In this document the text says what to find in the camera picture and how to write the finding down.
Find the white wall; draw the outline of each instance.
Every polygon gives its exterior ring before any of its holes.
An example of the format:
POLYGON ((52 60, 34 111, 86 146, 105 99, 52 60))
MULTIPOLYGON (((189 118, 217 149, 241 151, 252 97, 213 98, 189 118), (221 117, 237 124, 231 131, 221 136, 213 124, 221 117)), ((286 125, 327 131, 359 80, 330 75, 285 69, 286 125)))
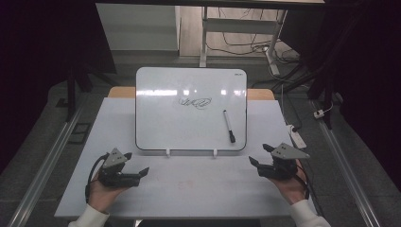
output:
POLYGON ((178 7, 96 4, 111 50, 178 50, 178 7))

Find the human hand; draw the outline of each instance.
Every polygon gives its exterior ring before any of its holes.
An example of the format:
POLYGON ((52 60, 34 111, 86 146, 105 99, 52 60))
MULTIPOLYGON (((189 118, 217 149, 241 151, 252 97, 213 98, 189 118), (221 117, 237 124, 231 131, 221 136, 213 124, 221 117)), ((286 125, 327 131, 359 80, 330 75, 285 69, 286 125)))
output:
MULTIPOLYGON (((299 160, 296 160, 297 166, 301 166, 299 160)), ((297 175, 305 182, 306 175, 304 172, 298 167, 297 175)), ((304 186, 295 180, 295 178, 291 178, 289 180, 275 180, 269 178, 271 182, 273 182, 278 190, 280 191, 281 195, 286 199, 286 201, 292 205, 298 201, 305 199, 305 188, 304 186)))
POLYGON ((91 181, 88 204, 101 213, 106 213, 115 198, 128 187, 106 187, 98 179, 98 172, 91 181))

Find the sleeve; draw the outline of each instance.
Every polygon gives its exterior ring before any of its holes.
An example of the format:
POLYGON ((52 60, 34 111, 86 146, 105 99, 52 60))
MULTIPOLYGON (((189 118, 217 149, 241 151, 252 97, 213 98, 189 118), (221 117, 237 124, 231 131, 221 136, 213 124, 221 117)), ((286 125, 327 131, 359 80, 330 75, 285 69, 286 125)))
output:
POLYGON ((330 224, 323 217, 315 215, 310 210, 307 200, 292 204, 289 213, 298 227, 330 227, 330 224))
POLYGON ((78 220, 70 222, 68 227, 102 227, 109 216, 109 214, 98 212, 87 204, 83 214, 78 220))

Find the black scribble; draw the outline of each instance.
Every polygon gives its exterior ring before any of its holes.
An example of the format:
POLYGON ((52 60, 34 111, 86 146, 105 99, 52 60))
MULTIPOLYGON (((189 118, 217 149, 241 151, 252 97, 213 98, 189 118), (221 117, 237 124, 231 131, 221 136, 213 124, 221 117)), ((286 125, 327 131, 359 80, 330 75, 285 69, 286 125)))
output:
POLYGON ((181 98, 179 102, 180 102, 180 105, 183 105, 183 106, 192 105, 195 108, 197 108, 198 110, 204 110, 204 109, 206 109, 205 107, 212 102, 212 98, 211 97, 198 98, 198 99, 193 99, 193 100, 191 100, 189 98, 186 98, 186 99, 181 98))

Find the marker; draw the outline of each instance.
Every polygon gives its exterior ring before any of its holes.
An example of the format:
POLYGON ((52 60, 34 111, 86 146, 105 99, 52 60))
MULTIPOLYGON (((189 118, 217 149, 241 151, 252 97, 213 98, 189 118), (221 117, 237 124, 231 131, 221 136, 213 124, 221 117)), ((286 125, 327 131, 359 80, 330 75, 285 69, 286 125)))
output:
POLYGON ((233 131, 231 130, 230 118, 228 117, 226 110, 224 110, 223 113, 224 113, 224 118, 226 119, 228 132, 230 133, 230 141, 231 141, 231 143, 235 143, 235 137, 233 135, 233 131))

